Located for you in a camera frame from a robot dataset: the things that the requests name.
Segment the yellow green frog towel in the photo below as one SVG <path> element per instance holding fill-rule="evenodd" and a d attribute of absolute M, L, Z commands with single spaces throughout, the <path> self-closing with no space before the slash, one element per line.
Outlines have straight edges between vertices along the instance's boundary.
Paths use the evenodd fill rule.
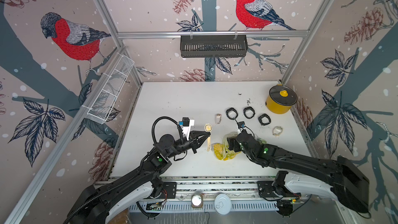
<path fill-rule="evenodd" d="M 214 152 L 218 160 L 231 160 L 241 153 L 241 151 L 235 152 L 233 150 L 229 150 L 228 138 L 236 138 L 237 135 L 237 132 L 228 133 L 222 138 L 220 143 L 214 143 L 211 145 L 211 150 Z"/>

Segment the silver band watch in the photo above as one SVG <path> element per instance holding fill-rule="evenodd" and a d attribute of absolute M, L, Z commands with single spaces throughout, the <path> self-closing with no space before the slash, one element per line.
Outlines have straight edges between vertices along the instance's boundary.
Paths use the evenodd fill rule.
<path fill-rule="evenodd" d="M 221 114 L 216 114 L 215 123 L 216 124 L 221 124 L 221 121 L 222 121 L 222 115 Z"/>

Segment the black digital watch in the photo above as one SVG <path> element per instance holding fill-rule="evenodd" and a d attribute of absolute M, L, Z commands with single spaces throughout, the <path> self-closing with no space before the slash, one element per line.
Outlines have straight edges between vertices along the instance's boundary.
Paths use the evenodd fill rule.
<path fill-rule="evenodd" d="M 230 120 L 236 120 L 238 117 L 238 111 L 235 108 L 230 107 L 226 110 L 226 116 Z"/>
<path fill-rule="evenodd" d="M 268 114 L 262 114 L 258 117 L 258 121 L 260 123 L 261 126 L 266 126 L 269 125 L 272 120 L 270 118 L 270 116 Z"/>
<path fill-rule="evenodd" d="M 253 107 L 248 106 L 243 109 L 243 114 L 247 119 L 252 119 L 256 115 L 256 112 Z"/>

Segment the cream strap analog watch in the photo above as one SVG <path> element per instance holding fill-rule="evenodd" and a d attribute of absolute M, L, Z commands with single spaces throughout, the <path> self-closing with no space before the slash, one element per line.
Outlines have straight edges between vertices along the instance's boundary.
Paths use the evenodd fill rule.
<path fill-rule="evenodd" d="M 272 130 L 273 136 L 280 136 L 283 133 L 283 128 L 281 126 L 275 126 Z"/>

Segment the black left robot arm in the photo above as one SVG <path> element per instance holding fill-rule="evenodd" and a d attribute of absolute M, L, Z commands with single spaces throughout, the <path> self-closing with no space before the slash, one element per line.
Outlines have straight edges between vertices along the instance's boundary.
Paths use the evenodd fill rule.
<path fill-rule="evenodd" d="M 160 140 L 155 137 L 155 127 L 161 120 L 169 120 L 178 131 L 179 139 L 170 134 L 163 135 Z M 107 224 L 119 213 L 134 203 L 148 197 L 157 197 L 162 193 L 163 180 L 161 175 L 172 165 L 171 159 L 176 156 L 197 150 L 210 137 L 207 131 L 192 131 L 194 121 L 184 117 L 176 121 L 171 117 L 162 116 L 156 119 L 151 128 L 153 148 L 140 161 L 132 172 L 119 179 L 95 188 L 87 187 L 79 196 L 68 213 L 66 224 Z"/>

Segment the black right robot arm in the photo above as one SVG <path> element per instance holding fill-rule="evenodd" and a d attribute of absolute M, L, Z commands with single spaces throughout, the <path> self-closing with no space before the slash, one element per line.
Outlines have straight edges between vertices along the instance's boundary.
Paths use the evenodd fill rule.
<path fill-rule="evenodd" d="M 257 183 L 259 196 L 269 201 L 310 194 L 333 199 L 361 214 L 369 212 L 369 179 L 348 159 L 318 159 L 261 144 L 246 130 L 228 138 L 230 151 L 241 151 L 263 168 L 277 169 L 273 181 Z"/>

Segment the green snack packet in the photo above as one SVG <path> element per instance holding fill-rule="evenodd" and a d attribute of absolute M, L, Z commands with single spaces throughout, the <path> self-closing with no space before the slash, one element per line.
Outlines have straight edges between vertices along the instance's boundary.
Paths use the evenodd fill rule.
<path fill-rule="evenodd" d="M 262 138 L 256 138 L 256 141 L 257 141 L 258 143 L 260 143 L 260 144 L 266 144 L 266 143 L 267 143 L 267 141 L 264 140 L 264 139 L 262 139 Z"/>

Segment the yellow pot with glass lid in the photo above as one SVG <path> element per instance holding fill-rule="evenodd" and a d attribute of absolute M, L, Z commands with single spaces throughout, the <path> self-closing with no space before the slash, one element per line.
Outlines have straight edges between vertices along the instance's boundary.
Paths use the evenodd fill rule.
<path fill-rule="evenodd" d="M 274 114 L 285 114 L 297 103 L 296 93 L 289 87 L 275 85 L 270 88 L 266 107 Z"/>

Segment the glass spice jar silver lid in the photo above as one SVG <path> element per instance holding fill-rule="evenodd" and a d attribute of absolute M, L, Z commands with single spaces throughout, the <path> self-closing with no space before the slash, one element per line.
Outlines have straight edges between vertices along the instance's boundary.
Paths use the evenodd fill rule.
<path fill-rule="evenodd" d="M 192 208 L 203 208 L 204 199 L 202 194 L 193 194 L 191 197 Z"/>

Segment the white mesh wall shelf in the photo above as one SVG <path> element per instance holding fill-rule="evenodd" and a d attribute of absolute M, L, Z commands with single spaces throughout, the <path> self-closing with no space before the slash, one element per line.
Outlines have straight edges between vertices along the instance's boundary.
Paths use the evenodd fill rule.
<path fill-rule="evenodd" d="M 111 113 L 114 111 L 114 105 L 133 65 L 133 60 L 125 55 L 121 55 L 115 68 L 109 75 L 106 75 L 108 78 L 94 103 L 89 107 L 87 119 L 98 124 L 111 121 Z"/>

